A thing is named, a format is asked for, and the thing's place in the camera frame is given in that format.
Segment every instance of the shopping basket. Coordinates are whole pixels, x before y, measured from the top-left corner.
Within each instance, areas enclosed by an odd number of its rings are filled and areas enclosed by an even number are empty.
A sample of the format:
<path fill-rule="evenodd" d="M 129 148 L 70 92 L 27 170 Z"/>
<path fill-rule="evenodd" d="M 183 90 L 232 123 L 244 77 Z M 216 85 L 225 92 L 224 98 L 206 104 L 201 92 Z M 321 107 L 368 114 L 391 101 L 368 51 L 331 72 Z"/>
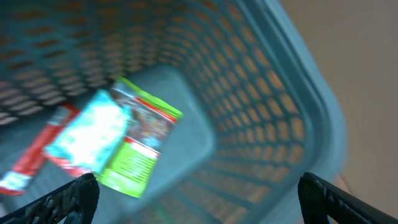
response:
<path fill-rule="evenodd" d="M 276 0 L 2 1 L 0 174 L 64 101 L 125 76 L 184 113 L 142 198 L 100 186 L 93 223 L 292 223 L 333 180 L 340 106 Z M 9 212 L 71 181 L 48 162 Z"/>

